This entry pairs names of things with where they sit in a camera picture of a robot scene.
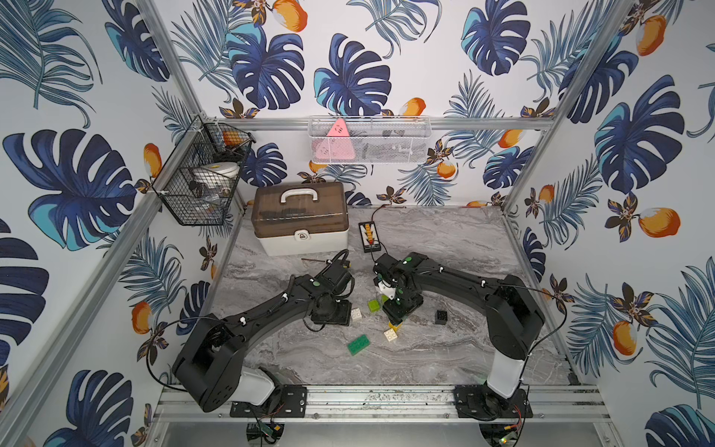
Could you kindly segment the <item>black lego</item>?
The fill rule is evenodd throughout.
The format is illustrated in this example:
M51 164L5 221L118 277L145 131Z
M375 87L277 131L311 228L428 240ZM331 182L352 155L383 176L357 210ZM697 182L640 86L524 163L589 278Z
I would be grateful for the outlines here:
M449 314L446 310L438 309L435 313L435 324L446 325L449 320Z

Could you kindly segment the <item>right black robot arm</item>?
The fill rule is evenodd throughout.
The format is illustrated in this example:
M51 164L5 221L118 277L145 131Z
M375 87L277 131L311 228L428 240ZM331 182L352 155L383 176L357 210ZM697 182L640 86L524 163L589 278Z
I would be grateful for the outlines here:
M523 281L513 275L486 278L455 270L421 253L402 260L388 254L374 261L374 284L387 297L383 311L400 325L433 292L472 308L486 318L495 357L485 387L493 396L512 398L545 315Z

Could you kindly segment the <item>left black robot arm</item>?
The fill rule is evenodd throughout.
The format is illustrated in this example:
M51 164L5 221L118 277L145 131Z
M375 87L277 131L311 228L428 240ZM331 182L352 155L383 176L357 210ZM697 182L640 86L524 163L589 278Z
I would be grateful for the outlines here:
M210 413L229 400L260 406L279 386L262 370L244 368L253 347L282 327L301 320L318 333L328 325L348 326L355 287L348 250L331 259L320 273L292 276L284 291L242 313L200 317L184 343L172 373L197 403Z

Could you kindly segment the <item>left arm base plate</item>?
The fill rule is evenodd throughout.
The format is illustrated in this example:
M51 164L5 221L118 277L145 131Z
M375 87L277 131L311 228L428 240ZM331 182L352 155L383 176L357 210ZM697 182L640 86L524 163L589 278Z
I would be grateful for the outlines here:
M261 405L233 402L232 418L304 418L308 388L299 385L278 386Z

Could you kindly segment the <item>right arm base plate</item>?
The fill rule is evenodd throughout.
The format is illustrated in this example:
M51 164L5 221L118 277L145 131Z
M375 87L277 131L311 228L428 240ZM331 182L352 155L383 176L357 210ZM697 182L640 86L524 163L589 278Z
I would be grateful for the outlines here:
M486 385L456 386L454 407L459 418L482 422L534 416L527 390L519 387L511 398L503 398Z

